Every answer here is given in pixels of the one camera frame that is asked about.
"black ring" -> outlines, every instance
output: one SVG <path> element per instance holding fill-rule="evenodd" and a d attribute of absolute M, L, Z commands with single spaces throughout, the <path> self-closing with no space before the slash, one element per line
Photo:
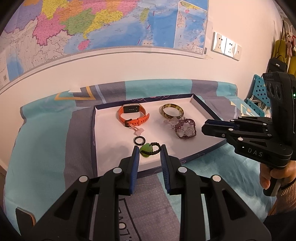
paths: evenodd
<path fill-rule="evenodd" d="M 136 142 L 137 139 L 142 139 L 143 142 L 142 142 L 142 143 L 137 143 L 137 142 Z M 144 144 L 146 143 L 146 140 L 145 140 L 144 137 L 142 137 L 142 136 L 138 136 L 138 137 L 135 137 L 135 138 L 133 139 L 133 142 L 134 142 L 137 146 L 142 146 L 142 145 L 144 145 Z"/>

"watch screen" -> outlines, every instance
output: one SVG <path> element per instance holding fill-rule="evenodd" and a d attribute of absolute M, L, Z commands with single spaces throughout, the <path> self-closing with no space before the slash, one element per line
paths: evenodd
<path fill-rule="evenodd" d="M 140 111 L 139 105 L 127 105 L 123 107 L 123 113 L 136 113 Z"/>

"brown sleeve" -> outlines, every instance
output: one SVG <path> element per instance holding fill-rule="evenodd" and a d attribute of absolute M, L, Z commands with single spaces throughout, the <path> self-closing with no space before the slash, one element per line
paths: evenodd
<path fill-rule="evenodd" d="M 280 190 L 276 198 L 276 206 L 272 214 L 286 213 L 296 209 L 296 180 L 291 186 Z"/>

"blue pegboard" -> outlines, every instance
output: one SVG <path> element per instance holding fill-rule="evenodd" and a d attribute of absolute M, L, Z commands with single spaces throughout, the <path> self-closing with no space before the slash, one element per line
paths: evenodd
<path fill-rule="evenodd" d="M 265 113 L 257 105 L 255 105 L 249 98 L 247 98 L 247 104 L 253 109 L 259 116 L 264 117 Z"/>
<path fill-rule="evenodd" d="M 267 97 L 266 87 L 263 78 L 258 75 L 254 75 L 253 81 L 255 81 L 255 86 L 253 90 L 253 95 L 262 101 L 266 106 L 270 107 L 270 99 Z"/>

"watch face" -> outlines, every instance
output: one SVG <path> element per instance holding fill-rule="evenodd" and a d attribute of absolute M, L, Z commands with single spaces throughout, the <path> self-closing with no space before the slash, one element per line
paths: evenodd
<path fill-rule="evenodd" d="M 123 113 L 136 113 L 140 111 L 139 104 L 127 104 L 123 105 Z"/>

